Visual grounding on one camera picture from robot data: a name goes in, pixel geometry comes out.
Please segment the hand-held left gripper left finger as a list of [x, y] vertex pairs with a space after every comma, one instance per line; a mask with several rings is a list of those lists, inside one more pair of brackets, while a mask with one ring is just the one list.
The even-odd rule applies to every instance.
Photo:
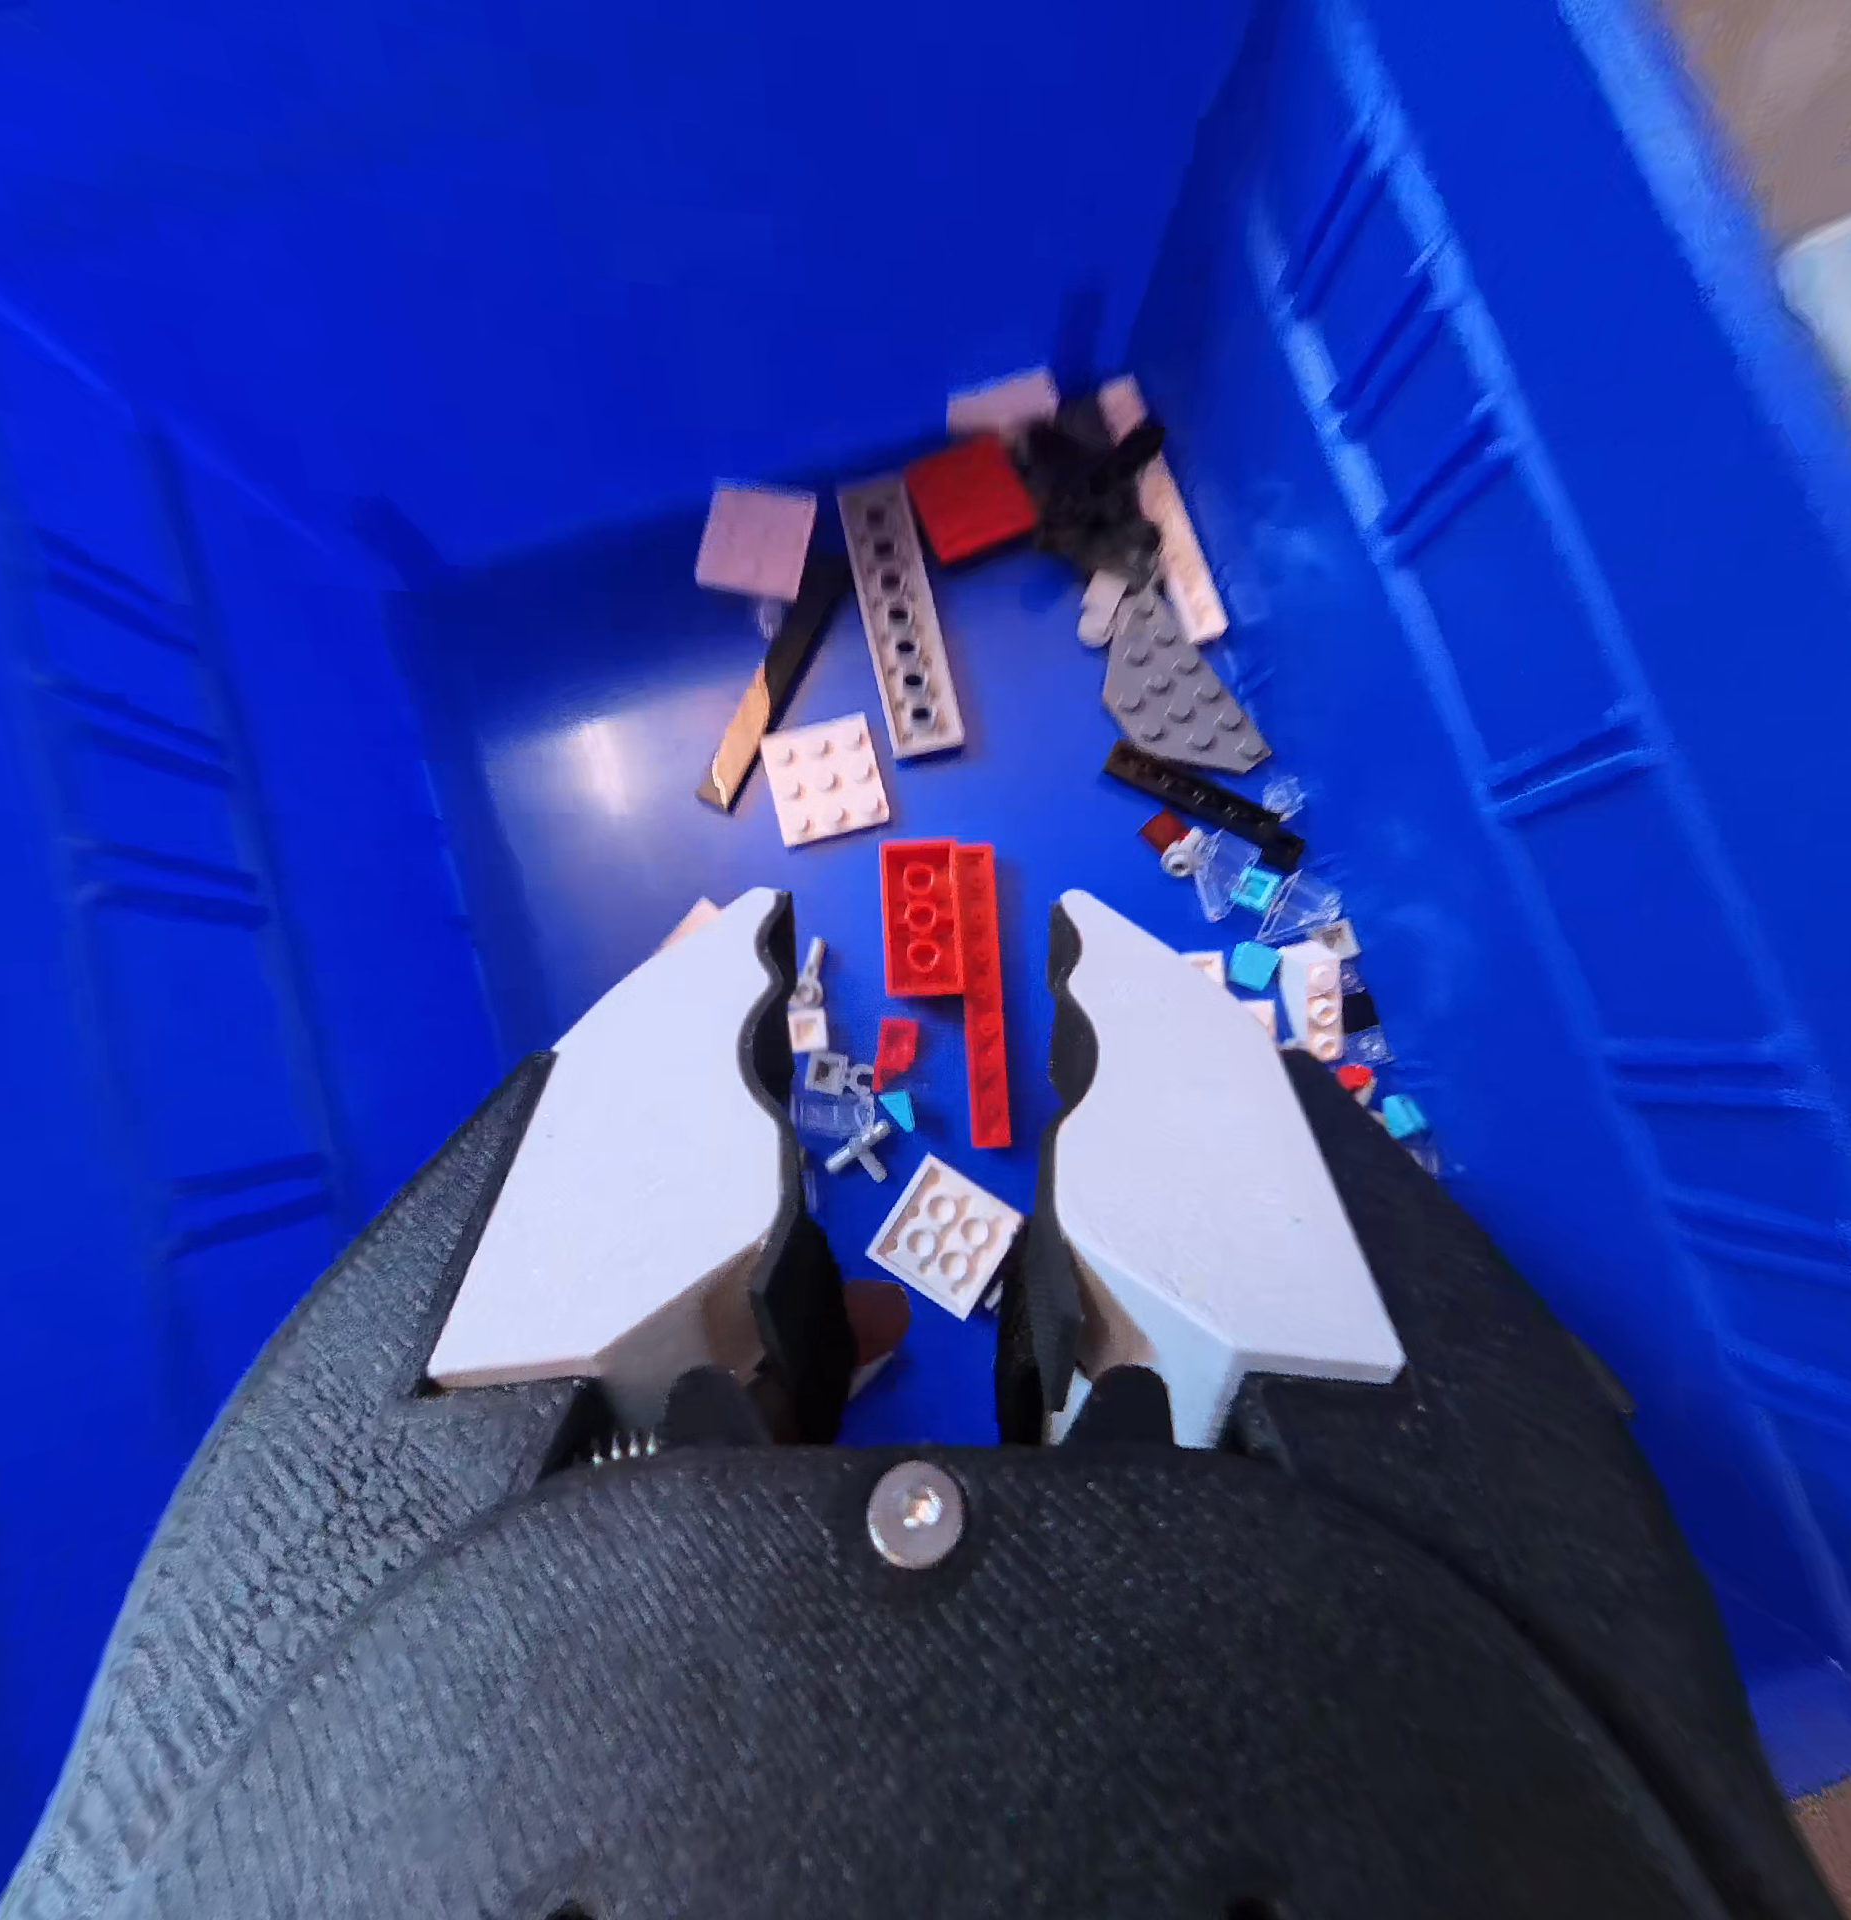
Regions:
[[856, 1343], [790, 1119], [795, 913], [756, 887], [556, 1039], [429, 1359], [444, 1389], [597, 1380], [657, 1427], [671, 1380], [778, 1379], [841, 1431]]

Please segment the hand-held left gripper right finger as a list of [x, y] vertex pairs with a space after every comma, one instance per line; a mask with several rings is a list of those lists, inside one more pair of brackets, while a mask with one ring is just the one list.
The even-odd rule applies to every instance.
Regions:
[[1390, 1388], [1405, 1352], [1294, 1090], [1241, 1000], [1087, 890], [1048, 913], [1055, 1119], [1007, 1258], [1000, 1441], [1085, 1419], [1117, 1368], [1217, 1449], [1249, 1380]]

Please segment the pile of lego pieces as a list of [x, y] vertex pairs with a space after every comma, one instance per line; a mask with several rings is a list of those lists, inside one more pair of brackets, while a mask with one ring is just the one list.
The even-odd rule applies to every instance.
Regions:
[[[778, 564], [778, 547], [790, 562], [807, 562], [798, 583], [803, 601], [772, 640], [771, 659], [752, 672], [748, 702], [710, 773], [702, 787], [707, 804], [737, 798], [745, 773], [760, 764], [772, 794], [785, 847], [820, 845], [883, 826], [891, 818], [881, 764], [870, 749], [863, 716], [807, 726], [792, 730], [764, 730], [765, 709], [778, 699], [778, 683], [795, 672], [807, 651], [807, 612], [820, 627], [830, 617], [844, 573], [856, 590], [863, 634], [881, 672], [881, 702], [896, 757], [931, 757], [963, 740], [961, 709], [944, 666], [938, 604], [926, 570], [926, 537], [943, 560], [980, 553], [1033, 534], [1038, 501], [1026, 490], [1013, 453], [994, 432], [967, 437], [907, 473], [881, 473], [841, 486], [837, 495], [844, 555], [810, 555], [813, 495], [731, 490], [715, 495], [702, 539], [699, 579], [719, 587], [778, 587], [792, 584], [771, 573]], [[1153, 721], [1190, 721], [1190, 747], [1217, 747], [1215, 766], [1249, 766], [1262, 757], [1262, 740], [1248, 728], [1244, 710], [1224, 695], [1221, 683], [1179, 634], [1177, 601], [1156, 597], [1139, 564], [1139, 584], [1128, 584], [1117, 570], [1093, 576], [1106, 587], [1104, 638], [1110, 662], [1104, 695], [1131, 721], [1120, 747], [1163, 743]], [[915, 837], [881, 845], [881, 916], [883, 969], [891, 996], [961, 996], [963, 1010], [963, 1069], [967, 1069], [967, 1132], [984, 1151], [1010, 1148], [1010, 1073], [1007, 1073], [1007, 988], [996, 913], [996, 862], [992, 845], [956, 837]], [[1249, 949], [1270, 962], [1284, 1013], [1270, 1000], [1241, 1000], [1231, 993], [1228, 969], [1217, 956], [1183, 956], [1228, 996], [1262, 1023], [1268, 1038], [1284, 1043], [1289, 1059], [1315, 1059], [1338, 1074], [1338, 1086], [1369, 1086], [1369, 1069], [1345, 1054], [1341, 1032], [1341, 951], [1336, 945], [1297, 941], [1286, 949]], [[866, 1128], [851, 1135], [830, 1159], [844, 1166], [856, 1148], [870, 1153], [891, 1132], [891, 1074], [913, 1066], [915, 1019], [883, 1019], [875, 1062], [848, 1069], [844, 1056], [824, 1054], [820, 991], [792, 988], [792, 1051], [813, 1066], [813, 1090], [844, 1105], [863, 1108]], [[926, 1157], [894, 1205], [887, 1224], [870, 1240], [866, 1258], [894, 1279], [910, 1282], [943, 1310], [963, 1320], [1002, 1291], [1002, 1265], [1023, 1217], [996, 1195], [984, 1191], [957, 1169]]]

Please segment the large blue plastic bin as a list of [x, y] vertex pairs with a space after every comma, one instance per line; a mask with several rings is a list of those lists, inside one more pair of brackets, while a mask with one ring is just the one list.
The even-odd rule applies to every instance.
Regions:
[[[807, 576], [715, 495], [848, 560], [976, 432], [963, 740], [844, 562], [764, 730], [891, 818], [707, 804]], [[1113, 570], [1249, 766], [1120, 747]], [[556, 1039], [752, 887], [915, 1019], [837, 1169], [792, 1054], [837, 1435], [436, 1388]], [[1398, 1383], [1000, 1441], [1002, 1291], [866, 1258], [1031, 1217], [1065, 890], [1341, 951]], [[1845, 1755], [1851, 395], [1644, 2], [0, 2], [0, 1918], [1838, 1918]]]

